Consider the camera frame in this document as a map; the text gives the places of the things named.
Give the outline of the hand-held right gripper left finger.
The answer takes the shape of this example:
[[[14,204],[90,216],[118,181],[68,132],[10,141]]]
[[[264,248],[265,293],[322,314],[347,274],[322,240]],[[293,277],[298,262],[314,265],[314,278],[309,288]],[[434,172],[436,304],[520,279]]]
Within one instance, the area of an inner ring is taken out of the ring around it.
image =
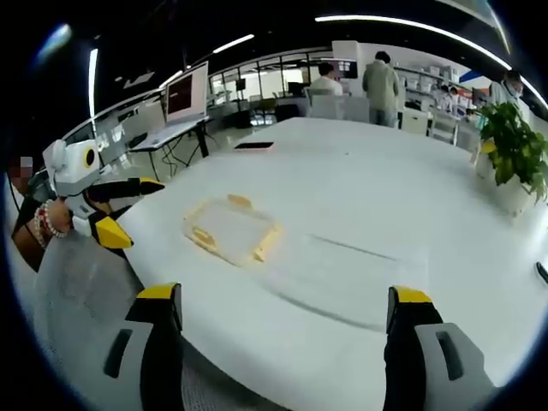
[[[182,286],[143,289],[81,356],[74,379],[91,410],[183,410]]]

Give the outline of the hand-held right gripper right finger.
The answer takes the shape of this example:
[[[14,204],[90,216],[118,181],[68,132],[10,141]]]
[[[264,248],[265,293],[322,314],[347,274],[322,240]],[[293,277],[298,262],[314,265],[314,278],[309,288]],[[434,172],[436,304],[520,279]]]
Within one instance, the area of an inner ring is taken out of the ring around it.
[[[481,410],[497,392],[482,351],[417,289],[389,287],[384,363],[385,410]]]

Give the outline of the person's left hand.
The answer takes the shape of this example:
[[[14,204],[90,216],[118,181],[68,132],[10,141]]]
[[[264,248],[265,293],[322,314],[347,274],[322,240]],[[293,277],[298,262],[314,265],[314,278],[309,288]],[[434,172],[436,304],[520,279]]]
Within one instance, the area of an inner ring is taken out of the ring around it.
[[[72,228],[72,217],[68,207],[60,199],[47,200],[38,209],[40,226],[49,236],[63,238]]]

